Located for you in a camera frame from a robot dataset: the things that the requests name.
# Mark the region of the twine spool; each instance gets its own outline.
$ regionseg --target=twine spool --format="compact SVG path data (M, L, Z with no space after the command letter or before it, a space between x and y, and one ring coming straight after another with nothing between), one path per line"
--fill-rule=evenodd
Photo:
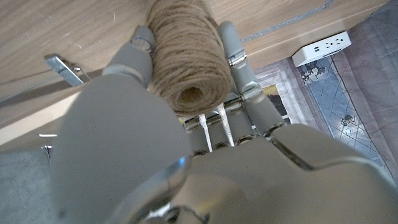
M233 79L205 2L152 0L146 24L156 39L151 90L179 116L196 116L220 105Z

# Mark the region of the metal bracket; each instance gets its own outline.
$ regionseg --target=metal bracket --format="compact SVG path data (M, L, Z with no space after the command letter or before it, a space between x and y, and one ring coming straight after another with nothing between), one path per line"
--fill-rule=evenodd
M56 71L71 86L79 86L84 84L84 81L79 78L76 72L82 72L87 79L91 80L91 78L81 68L66 61L58 54L46 55L44 60L47 65L54 69L54 71Z

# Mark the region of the gray robot arm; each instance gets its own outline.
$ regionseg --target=gray robot arm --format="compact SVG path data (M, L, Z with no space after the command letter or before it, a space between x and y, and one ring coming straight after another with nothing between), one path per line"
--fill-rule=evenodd
M54 143L60 223L397 222L397 189L382 171L328 136L285 125L232 23L220 36L236 89L185 130L146 90L155 44L146 27L87 84ZM168 202L164 217L146 218Z

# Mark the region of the power strip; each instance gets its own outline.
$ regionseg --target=power strip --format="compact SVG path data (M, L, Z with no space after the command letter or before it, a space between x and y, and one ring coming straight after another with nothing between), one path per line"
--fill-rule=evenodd
M296 67L299 67L321 58L331 56L350 45L351 40L349 39L348 33L342 32L302 47L293 55L293 62Z

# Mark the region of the ball of twine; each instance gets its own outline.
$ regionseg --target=ball of twine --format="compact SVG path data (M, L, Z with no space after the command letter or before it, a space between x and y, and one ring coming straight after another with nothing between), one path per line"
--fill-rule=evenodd
M146 24L156 39L152 91L179 116L196 116L220 105L233 79L205 2L152 0Z

